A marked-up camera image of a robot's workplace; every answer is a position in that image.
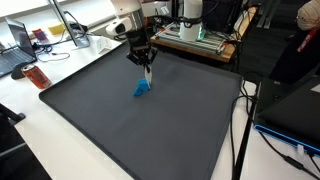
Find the laptop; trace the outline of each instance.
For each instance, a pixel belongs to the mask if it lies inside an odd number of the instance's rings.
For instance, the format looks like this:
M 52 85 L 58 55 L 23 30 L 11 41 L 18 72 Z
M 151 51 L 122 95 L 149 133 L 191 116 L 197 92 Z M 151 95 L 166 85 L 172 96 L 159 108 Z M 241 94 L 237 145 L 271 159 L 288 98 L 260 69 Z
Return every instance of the laptop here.
M 320 156 L 320 77 L 308 79 L 257 112 L 254 122 L 255 130 Z
M 0 54 L 0 78 L 10 74 L 20 63 L 33 63 L 37 60 L 25 25 L 8 17 L 5 19 L 17 47 Z

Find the person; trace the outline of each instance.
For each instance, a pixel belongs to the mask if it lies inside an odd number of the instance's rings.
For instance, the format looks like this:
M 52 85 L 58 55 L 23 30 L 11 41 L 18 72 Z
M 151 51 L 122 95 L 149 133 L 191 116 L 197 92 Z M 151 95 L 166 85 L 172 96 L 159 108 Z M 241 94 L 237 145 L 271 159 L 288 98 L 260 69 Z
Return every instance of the person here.
M 282 52 L 269 78 L 294 84 L 320 63 L 320 0 L 304 4 L 297 15 L 298 32 Z

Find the gray mat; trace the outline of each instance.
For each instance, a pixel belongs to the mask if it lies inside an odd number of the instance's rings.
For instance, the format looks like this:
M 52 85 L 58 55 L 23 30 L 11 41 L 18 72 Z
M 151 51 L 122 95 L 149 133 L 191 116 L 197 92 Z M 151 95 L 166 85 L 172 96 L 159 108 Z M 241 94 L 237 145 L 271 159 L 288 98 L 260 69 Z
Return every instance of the gray mat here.
M 159 52 L 152 89 L 134 97 L 144 72 L 128 50 L 122 45 L 40 99 L 135 179 L 210 179 L 240 77 Z

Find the blue object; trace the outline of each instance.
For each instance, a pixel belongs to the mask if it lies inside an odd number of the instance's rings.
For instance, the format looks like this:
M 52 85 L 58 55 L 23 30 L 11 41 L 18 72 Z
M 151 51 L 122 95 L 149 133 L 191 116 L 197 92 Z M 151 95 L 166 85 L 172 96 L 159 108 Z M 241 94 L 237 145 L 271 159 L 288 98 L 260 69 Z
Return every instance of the blue object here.
M 146 79 L 139 79 L 137 88 L 134 90 L 134 96 L 141 96 L 143 92 L 149 91 L 149 85 Z

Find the floor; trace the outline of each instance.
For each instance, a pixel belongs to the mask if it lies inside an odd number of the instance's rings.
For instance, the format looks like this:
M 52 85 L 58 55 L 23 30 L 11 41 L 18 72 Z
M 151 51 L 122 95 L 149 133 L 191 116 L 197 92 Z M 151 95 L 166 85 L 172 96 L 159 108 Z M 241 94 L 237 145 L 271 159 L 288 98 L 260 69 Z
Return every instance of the floor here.
M 294 17 L 296 16 L 296 10 L 297 6 L 286 4 L 286 1 L 284 1 L 278 8 L 270 29 L 256 28 L 255 23 L 257 23 L 257 21 L 253 22 L 243 39 L 244 46 L 239 64 L 239 72 L 241 74 L 254 71 L 262 76 L 269 75 L 282 50 L 288 43 L 286 38 L 295 32 L 296 24 Z M 228 69 L 228 65 L 220 62 L 205 60 L 204 63 Z M 250 77 L 248 77 L 253 82 L 259 81 L 259 76 L 256 73 L 252 73 Z M 5 138 L 8 138 L 8 134 L 14 138 L 4 141 Z M 0 134 L 0 138 L 2 143 L 0 144 L 0 152 L 3 152 L 6 148 L 13 147 L 14 144 L 23 142 L 14 128 L 10 129 L 10 132 L 6 135 Z M 0 180 L 4 179 L 42 180 L 50 179 L 50 177 L 30 149 L 25 147 L 14 156 L 0 161 Z

